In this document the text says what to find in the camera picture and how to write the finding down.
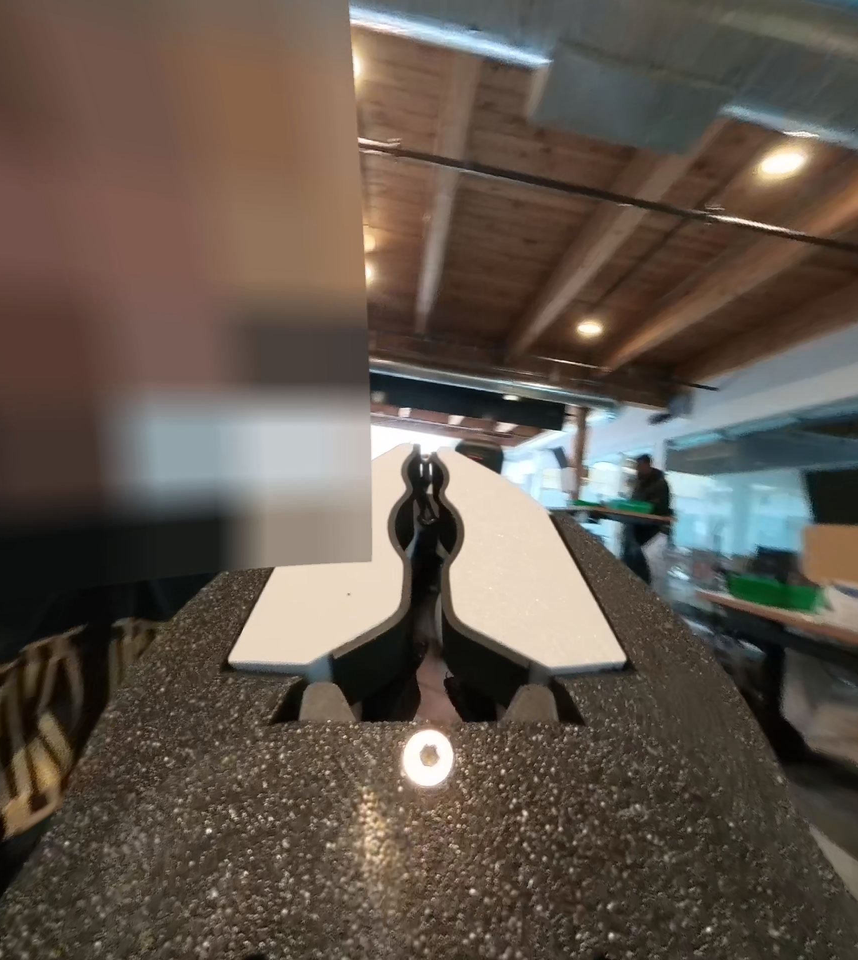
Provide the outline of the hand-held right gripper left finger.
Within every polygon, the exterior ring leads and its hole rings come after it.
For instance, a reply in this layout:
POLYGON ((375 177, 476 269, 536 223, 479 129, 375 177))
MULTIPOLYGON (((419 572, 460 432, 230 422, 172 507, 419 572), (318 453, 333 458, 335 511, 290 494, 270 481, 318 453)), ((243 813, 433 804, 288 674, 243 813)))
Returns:
POLYGON ((371 463, 371 558, 273 570, 228 654, 237 670, 321 675, 395 628, 411 607, 417 447, 371 463))

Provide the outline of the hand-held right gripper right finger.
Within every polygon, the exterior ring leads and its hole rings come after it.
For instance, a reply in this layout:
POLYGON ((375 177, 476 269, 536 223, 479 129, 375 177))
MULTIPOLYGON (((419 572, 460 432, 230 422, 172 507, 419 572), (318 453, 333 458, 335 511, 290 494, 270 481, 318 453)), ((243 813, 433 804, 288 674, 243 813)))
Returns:
POLYGON ((534 676, 627 666, 628 658, 550 513, 461 452, 435 454, 439 502, 456 522, 444 609, 464 637, 534 676))

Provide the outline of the wooden desk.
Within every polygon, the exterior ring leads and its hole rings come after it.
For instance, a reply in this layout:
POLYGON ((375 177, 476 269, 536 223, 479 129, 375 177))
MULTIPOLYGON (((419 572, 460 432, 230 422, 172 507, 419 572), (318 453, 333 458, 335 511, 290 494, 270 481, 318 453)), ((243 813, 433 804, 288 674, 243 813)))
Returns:
POLYGON ((696 596, 720 634, 758 652, 730 669, 776 752, 858 769, 858 631, 723 591, 696 596))

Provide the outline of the green plastic bin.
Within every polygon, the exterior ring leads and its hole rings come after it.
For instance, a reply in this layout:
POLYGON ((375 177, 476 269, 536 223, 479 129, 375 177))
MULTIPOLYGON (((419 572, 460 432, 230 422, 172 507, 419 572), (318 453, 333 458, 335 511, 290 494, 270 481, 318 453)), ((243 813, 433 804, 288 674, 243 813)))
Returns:
POLYGON ((603 501, 572 499, 567 503, 567 509, 578 511, 595 511, 611 514, 631 514, 643 517, 657 515, 652 502, 647 500, 615 498, 603 501))
POLYGON ((798 614, 814 614, 824 596, 819 585, 780 582, 748 573, 727 571, 724 581, 728 594, 734 599, 798 614))

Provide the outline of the wooden table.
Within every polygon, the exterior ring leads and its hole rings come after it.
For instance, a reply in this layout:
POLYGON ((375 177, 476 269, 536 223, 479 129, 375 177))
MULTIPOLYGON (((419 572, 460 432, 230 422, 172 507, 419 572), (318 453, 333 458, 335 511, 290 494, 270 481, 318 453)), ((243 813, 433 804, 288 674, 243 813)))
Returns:
POLYGON ((633 510, 615 510, 594 503, 571 504, 565 507, 551 508, 548 512, 554 515, 568 514, 577 517, 582 516, 586 517, 589 522, 612 521, 632 526, 672 527, 675 523, 673 516, 656 515, 633 510))

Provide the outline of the black tan patterned cloth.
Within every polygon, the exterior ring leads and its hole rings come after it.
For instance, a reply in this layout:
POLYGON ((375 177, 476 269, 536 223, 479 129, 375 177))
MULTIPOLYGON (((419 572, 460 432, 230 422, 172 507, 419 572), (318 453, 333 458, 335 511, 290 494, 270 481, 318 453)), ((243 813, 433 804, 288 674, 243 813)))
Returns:
POLYGON ((28 643, 0 663, 0 833, 55 814, 101 714, 166 621, 127 616, 28 643))

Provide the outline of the cardboard box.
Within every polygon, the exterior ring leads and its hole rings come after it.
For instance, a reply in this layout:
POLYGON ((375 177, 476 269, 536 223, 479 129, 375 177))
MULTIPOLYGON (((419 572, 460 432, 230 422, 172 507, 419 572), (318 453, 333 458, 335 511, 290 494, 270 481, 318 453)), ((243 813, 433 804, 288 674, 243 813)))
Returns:
POLYGON ((858 526, 811 524, 802 531, 800 570, 820 586, 858 587, 858 526))

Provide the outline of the dark monitor screen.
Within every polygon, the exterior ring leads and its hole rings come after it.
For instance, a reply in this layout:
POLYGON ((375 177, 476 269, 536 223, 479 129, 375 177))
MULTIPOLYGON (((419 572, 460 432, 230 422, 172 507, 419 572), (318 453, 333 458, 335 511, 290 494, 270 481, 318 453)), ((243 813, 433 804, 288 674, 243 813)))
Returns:
POLYGON ((858 467, 802 473, 812 521, 858 526, 858 467))

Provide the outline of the black ceiling pipe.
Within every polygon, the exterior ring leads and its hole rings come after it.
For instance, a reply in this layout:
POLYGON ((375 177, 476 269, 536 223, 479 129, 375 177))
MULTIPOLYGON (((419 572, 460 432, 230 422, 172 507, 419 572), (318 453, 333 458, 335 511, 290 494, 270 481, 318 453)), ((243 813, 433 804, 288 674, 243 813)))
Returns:
POLYGON ((452 172, 476 179, 591 200, 619 209, 654 213, 661 216, 673 217, 682 222, 700 223, 711 227, 734 229, 743 233, 757 234, 766 238, 858 257, 857 242, 836 239, 829 236, 820 236, 786 226, 754 221, 736 217, 731 214, 715 213, 706 209, 680 207, 661 200, 639 198, 625 193, 583 186, 551 177, 526 174, 489 164, 454 159, 432 152, 410 150, 402 147, 395 141, 380 141, 360 137, 357 143, 359 153, 362 155, 428 166, 440 171, 452 172))

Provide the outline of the silver ventilation duct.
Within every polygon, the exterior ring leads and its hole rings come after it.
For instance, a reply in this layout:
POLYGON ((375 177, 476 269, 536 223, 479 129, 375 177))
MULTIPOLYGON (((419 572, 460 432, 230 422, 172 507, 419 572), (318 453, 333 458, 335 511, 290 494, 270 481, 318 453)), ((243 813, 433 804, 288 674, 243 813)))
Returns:
POLYGON ((858 2, 350 2, 365 29, 534 71, 528 119, 661 154, 734 119, 858 152, 858 2))
POLYGON ((598 390, 570 389, 550 383, 529 373, 487 372, 440 364, 425 364, 393 357, 371 355, 371 375, 408 379, 438 386, 511 395, 534 402, 555 402, 571 406, 601 406, 607 409, 625 404, 624 400, 598 390))

